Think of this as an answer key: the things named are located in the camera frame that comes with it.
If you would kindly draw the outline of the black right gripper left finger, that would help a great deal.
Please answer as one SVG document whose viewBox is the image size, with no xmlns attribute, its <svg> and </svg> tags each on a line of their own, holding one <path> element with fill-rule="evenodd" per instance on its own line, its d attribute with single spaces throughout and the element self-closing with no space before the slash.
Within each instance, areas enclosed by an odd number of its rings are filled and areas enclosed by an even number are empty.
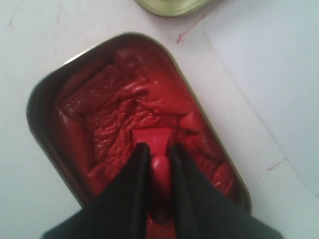
<svg viewBox="0 0 319 239">
<path fill-rule="evenodd" d="M 44 233 L 44 239 L 144 239 L 151 155 L 138 143 L 119 175 L 89 205 Z"/>
</svg>

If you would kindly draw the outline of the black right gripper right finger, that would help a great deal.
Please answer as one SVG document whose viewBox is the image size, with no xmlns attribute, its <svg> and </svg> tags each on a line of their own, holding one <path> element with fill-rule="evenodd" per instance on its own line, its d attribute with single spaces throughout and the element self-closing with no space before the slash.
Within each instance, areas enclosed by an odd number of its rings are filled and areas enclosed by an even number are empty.
<svg viewBox="0 0 319 239">
<path fill-rule="evenodd" d="M 281 239 L 215 189 L 181 145 L 170 150 L 173 219 L 178 239 Z"/>
</svg>

